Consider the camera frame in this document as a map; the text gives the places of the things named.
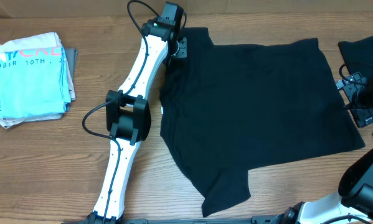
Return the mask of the black t-shirt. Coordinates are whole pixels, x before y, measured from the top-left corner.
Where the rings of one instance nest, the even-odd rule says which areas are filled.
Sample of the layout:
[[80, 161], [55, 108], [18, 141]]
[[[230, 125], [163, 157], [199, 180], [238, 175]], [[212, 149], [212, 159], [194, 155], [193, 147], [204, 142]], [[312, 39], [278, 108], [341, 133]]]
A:
[[204, 197], [204, 217], [250, 198], [251, 169], [348, 152], [364, 141], [316, 38], [215, 45], [187, 28], [160, 92], [161, 137]]

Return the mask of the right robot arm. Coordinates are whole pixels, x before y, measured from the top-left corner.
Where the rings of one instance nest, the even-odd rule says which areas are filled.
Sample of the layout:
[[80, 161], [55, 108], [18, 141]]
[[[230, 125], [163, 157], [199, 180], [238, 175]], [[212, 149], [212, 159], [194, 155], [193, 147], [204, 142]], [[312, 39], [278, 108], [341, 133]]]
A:
[[[373, 77], [354, 101], [373, 107]], [[314, 202], [301, 202], [277, 215], [271, 223], [373, 222], [373, 148], [344, 173], [336, 193]]]

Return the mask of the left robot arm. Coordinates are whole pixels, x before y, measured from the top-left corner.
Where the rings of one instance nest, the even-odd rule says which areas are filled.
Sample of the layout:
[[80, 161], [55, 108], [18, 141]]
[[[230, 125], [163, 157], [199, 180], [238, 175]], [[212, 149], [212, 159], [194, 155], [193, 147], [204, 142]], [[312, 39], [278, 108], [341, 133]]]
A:
[[141, 45], [129, 75], [118, 90], [108, 91], [103, 104], [92, 109], [105, 109], [110, 156], [102, 190], [85, 223], [121, 223], [133, 160], [151, 127], [149, 92], [162, 63], [186, 57], [186, 40], [179, 37], [186, 19], [181, 6], [166, 2], [161, 14], [137, 26]]

